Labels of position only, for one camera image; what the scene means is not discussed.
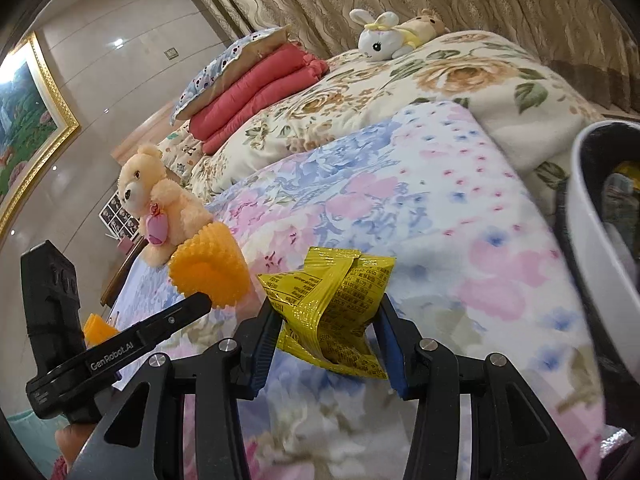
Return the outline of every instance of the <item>yellow snack package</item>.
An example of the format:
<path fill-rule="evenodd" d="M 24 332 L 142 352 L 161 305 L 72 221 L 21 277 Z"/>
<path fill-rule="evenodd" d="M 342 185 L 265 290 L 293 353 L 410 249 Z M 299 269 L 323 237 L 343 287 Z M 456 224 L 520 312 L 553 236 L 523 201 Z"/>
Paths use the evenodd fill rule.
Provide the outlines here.
<path fill-rule="evenodd" d="M 302 270 L 259 274 L 271 304 L 285 319 L 278 348 L 332 372 L 386 379 L 364 331 L 395 260 L 311 247 Z"/>

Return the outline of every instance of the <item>person's hand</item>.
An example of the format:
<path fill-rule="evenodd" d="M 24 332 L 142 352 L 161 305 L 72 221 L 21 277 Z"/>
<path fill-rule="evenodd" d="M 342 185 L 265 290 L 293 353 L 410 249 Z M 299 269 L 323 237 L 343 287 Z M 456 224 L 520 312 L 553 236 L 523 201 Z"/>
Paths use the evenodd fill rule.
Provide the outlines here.
<path fill-rule="evenodd" d="M 70 424 L 56 431 L 56 444 L 65 459 L 67 471 L 76 461 L 82 446 L 89 440 L 95 426 L 95 424 Z"/>

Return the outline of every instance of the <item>landscape painting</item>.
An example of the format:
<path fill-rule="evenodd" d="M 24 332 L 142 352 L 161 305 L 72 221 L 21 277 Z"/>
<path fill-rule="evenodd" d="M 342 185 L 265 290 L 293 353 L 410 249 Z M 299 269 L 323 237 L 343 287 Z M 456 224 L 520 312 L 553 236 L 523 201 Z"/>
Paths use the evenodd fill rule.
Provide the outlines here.
<path fill-rule="evenodd" d="M 79 127 L 32 32 L 0 62 L 0 244 Z"/>

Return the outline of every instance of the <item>metal screw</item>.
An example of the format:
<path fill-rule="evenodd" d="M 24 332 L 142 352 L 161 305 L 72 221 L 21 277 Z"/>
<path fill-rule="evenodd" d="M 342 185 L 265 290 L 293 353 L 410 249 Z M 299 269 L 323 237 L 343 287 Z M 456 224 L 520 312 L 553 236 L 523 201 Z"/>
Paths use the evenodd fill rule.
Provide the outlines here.
<path fill-rule="evenodd" d="M 232 352 L 236 349 L 238 343 L 234 339 L 223 339 L 218 343 L 218 348 L 220 348 L 223 352 Z"/>
<path fill-rule="evenodd" d="M 149 358 L 149 364 L 153 368 L 161 367 L 165 362 L 166 362 L 166 357 L 164 357 L 164 355 L 162 355 L 162 354 L 153 354 Z"/>
<path fill-rule="evenodd" d="M 435 339 L 430 339 L 426 337 L 425 339 L 420 339 L 420 348 L 427 352 L 433 352 L 438 347 L 438 342 Z"/>
<path fill-rule="evenodd" d="M 491 354 L 489 356 L 489 361 L 491 361 L 491 364 L 495 366 L 504 366 L 507 364 L 507 358 L 502 354 Z"/>

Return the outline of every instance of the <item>orange object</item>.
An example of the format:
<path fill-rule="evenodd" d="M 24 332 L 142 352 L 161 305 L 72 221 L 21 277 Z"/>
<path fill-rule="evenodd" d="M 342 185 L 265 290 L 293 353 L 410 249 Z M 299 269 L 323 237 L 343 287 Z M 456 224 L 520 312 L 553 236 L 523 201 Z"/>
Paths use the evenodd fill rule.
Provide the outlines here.
<path fill-rule="evenodd" d="M 89 346 L 99 345 L 107 341 L 108 338 L 120 333 L 113 326 L 107 324 L 100 316 L 96 316 L 95 314 L 89 316 L 82 331 L 84 332 L 84 339 Z"/>
<path fill-rule="evenodd" d="M 212 308 L 235 306 L 251 287 L 238 242 L 222 222 L 205 225 L 175 250 L 169 278 L 185 296 L 207 294 Z"/>

